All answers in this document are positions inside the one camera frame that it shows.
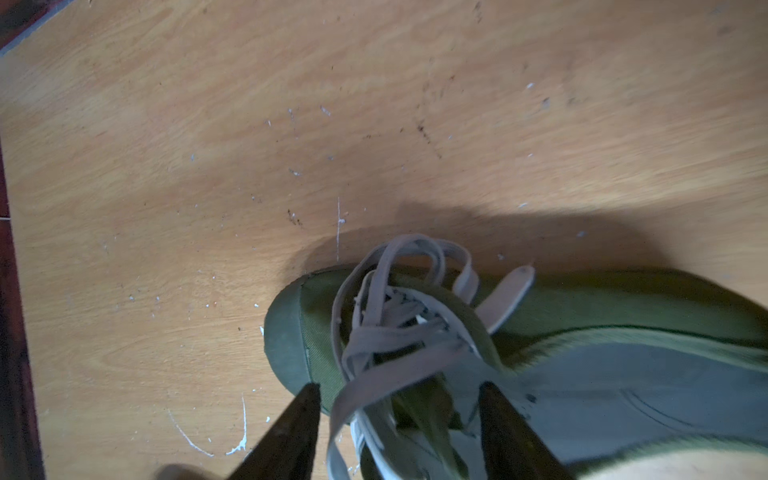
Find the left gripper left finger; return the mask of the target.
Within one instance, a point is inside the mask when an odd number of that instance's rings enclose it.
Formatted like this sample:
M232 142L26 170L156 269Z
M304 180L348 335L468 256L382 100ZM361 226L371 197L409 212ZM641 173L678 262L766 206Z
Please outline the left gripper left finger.
M312 476L321 415L320 386L306 384L231 480L307 480Z

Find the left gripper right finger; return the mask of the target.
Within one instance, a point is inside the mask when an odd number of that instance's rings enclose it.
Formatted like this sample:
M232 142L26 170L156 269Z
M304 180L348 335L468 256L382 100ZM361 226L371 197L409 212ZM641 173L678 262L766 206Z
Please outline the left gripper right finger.
M494 383L480 386L478 407L488 479L575 479Z

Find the green shoe white laces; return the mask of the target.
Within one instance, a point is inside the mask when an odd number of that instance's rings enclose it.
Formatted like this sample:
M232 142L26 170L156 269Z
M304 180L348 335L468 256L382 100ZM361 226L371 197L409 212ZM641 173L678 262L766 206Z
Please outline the green shoe white laces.
M289 284L263 335L366 479L767 451L767 311L683 271L481 276L462 246L407 234Z

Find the black insole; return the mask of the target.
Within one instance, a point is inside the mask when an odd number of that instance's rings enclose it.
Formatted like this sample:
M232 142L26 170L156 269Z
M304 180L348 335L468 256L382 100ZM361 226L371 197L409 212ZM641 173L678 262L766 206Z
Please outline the black insole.
M598 344L556 353L520 373L473 355L449 377L462 414L495 383L563 463L694 437L767 442L767 376L671 349Z

